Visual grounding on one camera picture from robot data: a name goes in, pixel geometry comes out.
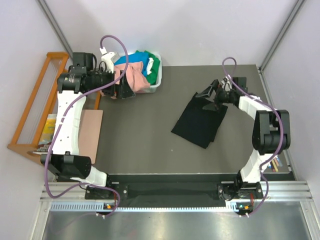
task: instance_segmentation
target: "green cloth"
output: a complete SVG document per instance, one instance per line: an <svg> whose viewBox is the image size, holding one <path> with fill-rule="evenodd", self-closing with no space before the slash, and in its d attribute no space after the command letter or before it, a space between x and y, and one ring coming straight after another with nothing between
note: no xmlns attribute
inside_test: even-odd
<svg viewBox="0 0 320 240"><path fill-rule="evenodd" d="M148 51L144 51L145 53L149 54L149 58L153 59L153 65L151 67L151 73L146 76L146 80L151 85L155 85L157 82L158 72L159 72L159 66L160 66L160 60L157 58L154 54Z"/></svg>

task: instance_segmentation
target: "black cloth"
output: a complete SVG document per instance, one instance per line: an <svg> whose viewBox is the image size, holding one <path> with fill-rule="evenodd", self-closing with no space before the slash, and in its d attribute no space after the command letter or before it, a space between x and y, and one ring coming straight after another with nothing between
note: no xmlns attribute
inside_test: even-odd
<svg viewBox="0 0 320 240"><path fill-rule="evenodd" d="M203 106L211 101L197 98L196 94L198 93L194 94L171 132L206 149L215 140L228 107L223 105L219 111L203 110Z"/></svg>

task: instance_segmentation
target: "wall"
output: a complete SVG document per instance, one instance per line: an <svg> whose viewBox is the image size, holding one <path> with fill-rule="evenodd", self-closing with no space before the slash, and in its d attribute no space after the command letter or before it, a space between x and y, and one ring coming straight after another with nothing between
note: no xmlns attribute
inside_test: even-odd
<svg viewBox="0 0 320 240"><path fill-rule="evenodd" d="M320 2L308 0L265 70L278 109L290 113L290 152L320 211Z"/></svg>
<svg viewBox="0 0 320 240"><path fill-rule="evenodd" d="M164 66L261 64L292 0L47 0L73 51L100 57L99 41L113 34L130 51L161 54ZM107 50L123 52L113 41Z"/></svg>
<svg viewBox="0 0 320 240"><path fill-rule="evenodd" d="M63 51L35 0L0 8L0 239L27 239L44 184L43 167L7 149L46 53Z"/></svg>

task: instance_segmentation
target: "white cloth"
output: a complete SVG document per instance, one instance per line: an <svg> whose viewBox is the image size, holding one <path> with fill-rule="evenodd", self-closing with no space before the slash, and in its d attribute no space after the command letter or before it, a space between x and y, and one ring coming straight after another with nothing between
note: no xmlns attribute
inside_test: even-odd
<svg viewBox="0 0 320 240"><path fill-rule="evenodd" d="M154 65L154 59L149 57L148 65L146 66L146 74L149 75L151 73L151 68Z"/></svg>

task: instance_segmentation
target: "clothes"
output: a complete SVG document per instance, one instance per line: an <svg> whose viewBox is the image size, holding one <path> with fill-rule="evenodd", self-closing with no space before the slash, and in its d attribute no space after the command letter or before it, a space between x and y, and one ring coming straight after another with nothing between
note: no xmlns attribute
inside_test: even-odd
<svg viewBox="0 0 320 240"><path fill-rule="evenodd" d="M146 74L149 75L151 73L152 65L154 64L154 59L149 57L148 65L146 66Z"/></svg>
<svg viewBox="0 0 320 240"><path fill-rule="evenodd" d="M153 59L153 64L151 67L151 73L146 76L146 80L151 85L155 85L157 82L158 72L159 72L159 66L160 66L160 60L151 52L144 51L145 53L148 53L149 58Z"/></svg>
<svg viewBox="0 0 320 240"><path fill-rule="evenodd" d="M147 79L141 72L143 69L143 64L144 63L142 61L129 63L125 72L126 80L132 91L135 93L150 87L150 83L148 83ZM125 66L125 63L114 66L114 79L120 76L121 70L124 70Z"/></svg>
<svg viewBox="0 0 320 240"><path fill-rule="evenodd" d="M197 98L196 94L198 93L192 97L171 132L206 149L215 140L228 107L222 106L219 112L203 110L203 106L211 101Z"/></svg>
<svg viewBox="0 0 320 240"><path fill-rule="evenodd" d="M142 74L146 77L147 76L147 65L149 62L149 54L146 52L136 52L129 55L129 63L136 63L142 62ZM114 65L125 64L126 63L126 56L122 56L114 63Z"/></svg>

